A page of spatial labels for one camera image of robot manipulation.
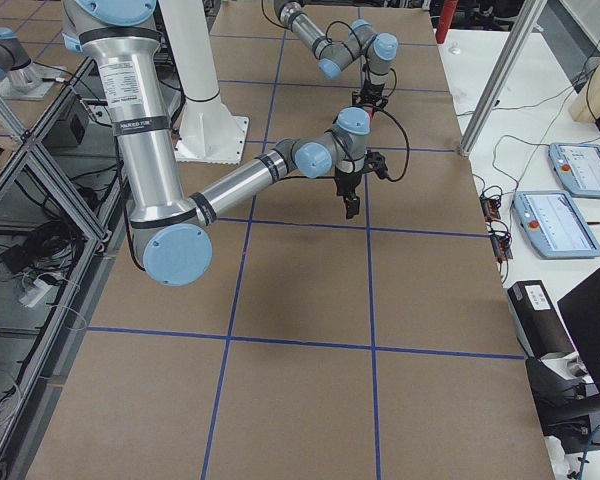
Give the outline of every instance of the grid of blue tape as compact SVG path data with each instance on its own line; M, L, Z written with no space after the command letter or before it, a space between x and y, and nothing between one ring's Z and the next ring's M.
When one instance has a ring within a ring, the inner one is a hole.
M2 7L4 7L7 3L9 2L9 0L3 0L2 3L0 3L0 9ZM18 26L18 28L14 29L14 32L17 34L18 31L24 27L27 23L30 22L40 22L40 23L58 23L58 20L47 20L47 19L34 19L33 17L46 5L46 3L48 2L48 0L44 0L39 2L40 5L38 6L38 8L36 8L33 12L31 12L31 14L26 17L26 18L11 18L11 17L0 17L0 20L7 20L7 21L16 21L16 22L22 22L22 24L20 26ZM25 50L27 49L27 45L43 45L43 48L40 50L40 52L35 55L34 60L38 60L40 59L40 57L42 57L45 52L47 51L47 49L52 46L52 45L64 45L64 41L59 41L59 39L62 38L62 32L58 31L53 38L49 41L49 42L28 42L26 40L22 40L22 44L25 48ZM2 133L0 132L0 137L9 137L8 134L6 133Z
M4 0L0 7L2 7L8 0ZM25 19L24 22L31 20L31 18L42 8L46 2L41 2L41 5L38 9L36 9L28 19ZM358 17L360 17L360 8L358 8ZM56 34L54 38L48 43L42 43L44 48L37 55L36 58L39 58L44 54L46 49L51 45L61 45L62 42L57 42L57 38L60 33ZM294 83L283 83L279 82L280 69L282 65L282 59L284 55L284 45L285 42L288 41L297 41L295 38L288 38L287 32L284 32L282 38L278 37L257 37L257 36L239 36L239 35L214 35L219 37L227 37L227 38L257 38L257 39L266 39L272 40L276 42L280 42L280 51L278 56L278 63L276 69L276 77L274 82L250 82L245 80L221 80L221 82L226 83L247 83L247 84L265 84L272 85L272 94L271 100L269 104L269 112L267 117L267 125L265 128L265 134L263 140L249 140L249 143L260 144L262 146L262 152L264 152L267 148L267 145L273 144L275 142L269 140L269 128L271 124L271 118L273 116L274 103L276 98L276 90L278 86L310 86L310 87L320 87L320 88L341 88L341 89L351 89L358 88L357 85L351 86L330 86L330 85L307 85L307 84L294 84ZM401 42L400 45L410 45L410 46L418 46L418 47L436 47L435 44L425 44L425 43L406 43ZM433 90L433 89L418 89L418 88L397 88L397 91L415 91L415 92L423 92L423 93L448 93L448 90ZM394 147L390 150L404 150L403 148ZM453 152L450 149L422 149L422 148L412 148L412 151L421 151L421 152ZM473 358L485 358L485 359L500 359L500 360L522 360L524 357L521 355L507 355L507 354L498 354L498 353L483 353L483 352L463 352L463 351L445 351L445 350L431 350L431 349L415 349L415 348L400 348L400 347L386 347L376 344L376 333L375 333L375 305L374 305L374 286L373 286L373 258L372 258L372 236L371 232L373 231L385 231L385 232L394 232L394 233L405 233L405 234L427 234L427 235L448 235L448 236L460 236L460 237L476 237L476 238L486 238L485 234L471 234L471 233L461 233L461 232L437 232L437 231L421 231L421 230L409 230L409 229L399 229L399 228L382 228L382 227L373 227L371 226L371 214L370 214L370 204L369 204L369 187L368 182L365 177L364 179L364 189L365 189L365 226L357 227L357 226L348 226L348 225L327 225L327 224L297 224L290 222L276 222L276 221L267 221L267 220L255 220L254 212L256 208L256 198L254 197L251 202L251 209L249 212L248 219L235 219L235 218L222 218L221 221L228 222L244 222L247 224L247 229L245 232L244 243L243 243L243 251L242 251L242 259L240 262L240 266L238 269L238 276L236 280L236 288L233 297L233 303L231 308L231 316L229 320L229 326L227 328L226 335L213 335L213 334L202 334L202 333L189 333L189 332L170 332L170 331L160 331L160 330L139 330L139 329L128 329L128 328L113 328L113 327L89 327L90 331L94 332L108 332L108 333L130 333L130 334L138 334L138 335L158 335L158 336L174 336L174 337L190 337L190 338L198 338L198 339L207 339L207 340L215 340L224 342L224 351L222 356L222 362L220 367L220 374L218 377L218 382L216 386L216 394L214 399L213 411L211 416L211 422L209 425L209 432L207 436L207 446L204 455L203 467L200 473L201 480L205 480L207 477L207 472L209 469L209 462L211 458L212 446L213 446L213 438L215 433L215 426L218 418L218 414L220 411L220 403L222 400L222 390L224 385L224 379L227 369L227 364L229 361L229 355L231 350L232 342L248 342L248 343L266 343L266 344L275 344L275 345L296 345L296 346L304 346L304 347L314 347L314 348L334 348L334 349L349 349L349 350L363 350L369 351L371 353L371 376L372 376L372 386L373 386L373 417L374 417L374 445L375 445L375 456L376 456L376 480L382 479L382 462L381 462L381 442L380 442L380 406L379 406L379 396L378 396L378 371L377 371L377 352L396 352L403 354L417 354L417 355L442 355L442 356L455 356L455 357L473 357ZM238 306L238 301L240 298L240 289L242 286L242 278L244 273L245 262L247 259L247 254L249 250L249 241L251 235L251 229L254 224L273 224L273 225L293 225L293 226L306 226L313 228L337 228L337 229L355 229L355 230L363 230L366 232L366 242L367 242L367 268L368 268L368 294L369 294L369 329L370 329L370 345L356 345L356 344L344 344L344 343L332 343L332 342L313 342L313 341L299 341L299 340L285 340L285 339L271 339L271 338L257 338L257 337L245 337L245 336L234 336L233 335L233 326Z

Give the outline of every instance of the display screen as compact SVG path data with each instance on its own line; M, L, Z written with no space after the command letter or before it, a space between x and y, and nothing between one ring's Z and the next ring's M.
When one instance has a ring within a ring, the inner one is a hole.
M551 249L555 252L593 250L595 248L580 219L561 193L526 196L533 215L540 223Z
M583 190L600 190L600 152L593 147L561 145L576 183Z

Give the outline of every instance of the white wall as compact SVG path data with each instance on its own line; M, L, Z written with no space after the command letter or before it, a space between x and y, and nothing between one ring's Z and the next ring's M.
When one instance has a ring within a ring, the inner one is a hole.
M600 0L560 0L595 44L600 38Z

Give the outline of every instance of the computer monitor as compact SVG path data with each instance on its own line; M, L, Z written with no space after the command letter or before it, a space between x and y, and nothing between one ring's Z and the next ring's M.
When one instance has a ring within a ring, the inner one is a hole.
M558 301L565 326L600 390L600 268Z

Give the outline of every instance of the label sticker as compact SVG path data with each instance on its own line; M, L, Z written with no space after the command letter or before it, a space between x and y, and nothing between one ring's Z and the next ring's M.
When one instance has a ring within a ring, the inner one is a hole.
M525 285L524 288L534 310L551 310L549 300L547 300L540 285Z
M110 108L144 102L133 62L109 63L99 70Z

